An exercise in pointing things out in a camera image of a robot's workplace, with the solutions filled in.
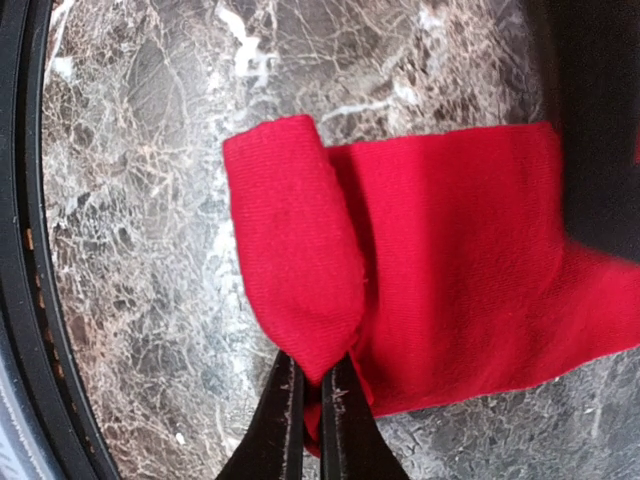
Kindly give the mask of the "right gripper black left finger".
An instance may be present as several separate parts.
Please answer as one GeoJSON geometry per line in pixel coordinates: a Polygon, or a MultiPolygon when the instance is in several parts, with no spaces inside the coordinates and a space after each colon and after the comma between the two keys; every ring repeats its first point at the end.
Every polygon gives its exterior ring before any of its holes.
{"type": "Polygon", "coordinates": [[[277,354],[249,428],[218,480],[298,480],[304,451],[305,377],[277,354]]]}

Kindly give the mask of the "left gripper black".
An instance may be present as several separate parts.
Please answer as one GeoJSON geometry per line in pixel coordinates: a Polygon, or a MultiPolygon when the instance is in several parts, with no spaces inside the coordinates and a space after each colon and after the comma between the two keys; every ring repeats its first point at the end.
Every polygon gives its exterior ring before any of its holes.
{"type": "Polygon", "coordinates": [[[548,1],[564,157],[563,215],[580,243],[639,259],[639,4],[548,1]]]}

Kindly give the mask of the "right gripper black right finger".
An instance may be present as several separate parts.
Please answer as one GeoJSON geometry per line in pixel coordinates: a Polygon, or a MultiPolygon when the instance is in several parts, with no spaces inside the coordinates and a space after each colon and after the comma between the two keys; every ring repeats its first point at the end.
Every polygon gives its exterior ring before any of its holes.
{"type": "Polygon", "coordinates": [[[351,358],[324,376],[321,398],[323,479],[408,480],[377,427],[351,358]]]}

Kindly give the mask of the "red santa sock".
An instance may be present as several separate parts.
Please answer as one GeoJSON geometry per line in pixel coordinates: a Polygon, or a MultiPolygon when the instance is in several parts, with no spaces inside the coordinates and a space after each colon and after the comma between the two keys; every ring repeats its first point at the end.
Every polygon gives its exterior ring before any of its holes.
{"type": "Polygon", "coordinates": [[[639,268],[571,239],[581,159],[547,122],[325,145],[294,116],[225,141],[253,312],[312,387],[353,358],[375,416],[527,389],[639,343],[639,268]]]}

